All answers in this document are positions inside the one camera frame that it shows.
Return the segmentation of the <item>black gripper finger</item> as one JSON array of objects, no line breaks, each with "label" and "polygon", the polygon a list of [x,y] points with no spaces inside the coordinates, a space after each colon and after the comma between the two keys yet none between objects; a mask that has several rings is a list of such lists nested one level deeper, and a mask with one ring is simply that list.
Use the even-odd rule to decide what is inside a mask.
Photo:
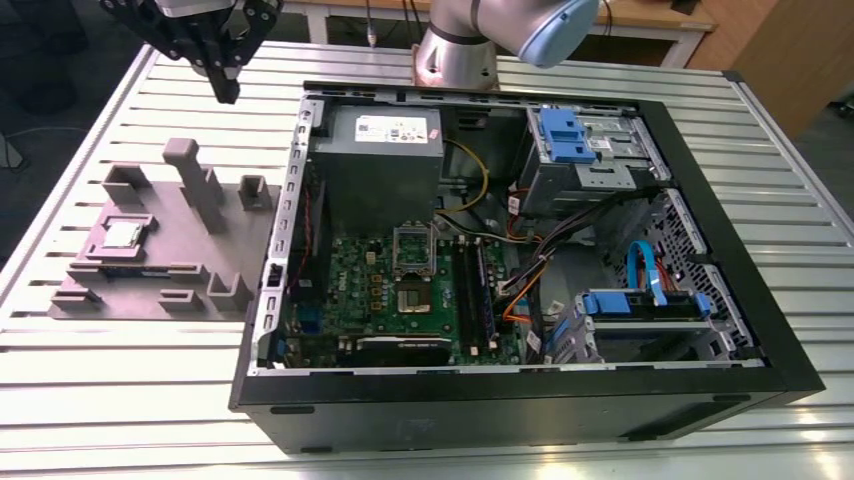
[{"label": "black gripper finger", "polygon": [[266,35],[273,29],[281,12],[281,1],[246,0],[241,3],[241,14],[246,21],[244,31],[233,37],[224,47],[222,72],[225,75],[225,90],[222,102],[234,103],[238,96],[236,76],[248,64]]},{"label": "black gripper finger", "polygon": [[[98,6],[157,50],[164,41],[160,22],[165,17],[214,17],[226,22],[225,1],[100,1]],[[216,100],[224,103],[222,64],[190,66],[206,77]]]}]

